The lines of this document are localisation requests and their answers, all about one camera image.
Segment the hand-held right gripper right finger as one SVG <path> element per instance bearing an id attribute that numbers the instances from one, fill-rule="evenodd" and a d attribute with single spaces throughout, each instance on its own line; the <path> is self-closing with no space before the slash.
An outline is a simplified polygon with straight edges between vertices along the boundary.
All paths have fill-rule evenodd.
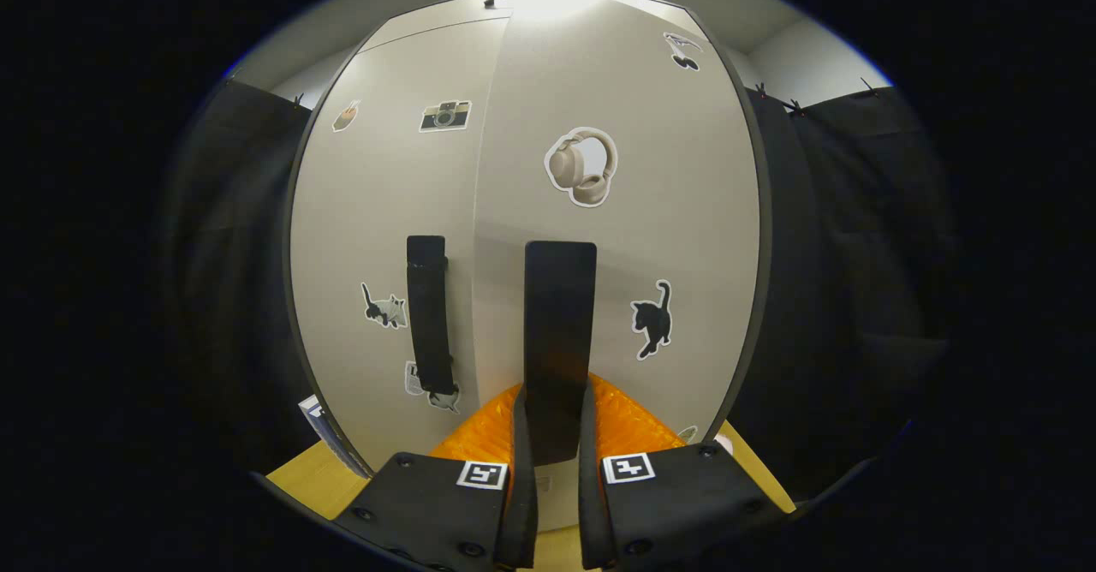
<path id="1" fill-rule="evenodd" d="M 716 439 L 685 444 L 616 386 L 587 378 L 579 446 L 584 568 L 719 571 L 724 556 L 788 520 L 788 499 L 760 464 Z"/>

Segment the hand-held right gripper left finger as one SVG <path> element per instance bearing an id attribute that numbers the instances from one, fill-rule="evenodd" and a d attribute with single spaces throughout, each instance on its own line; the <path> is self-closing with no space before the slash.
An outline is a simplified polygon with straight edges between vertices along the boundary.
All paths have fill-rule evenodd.
<path id="1" fill-rule="evenodd" d="M 349 539 L 427 571 L 533 567 L 538 495 L 524 385 L 430 455 L 398 451 L 334 517 Z"/>

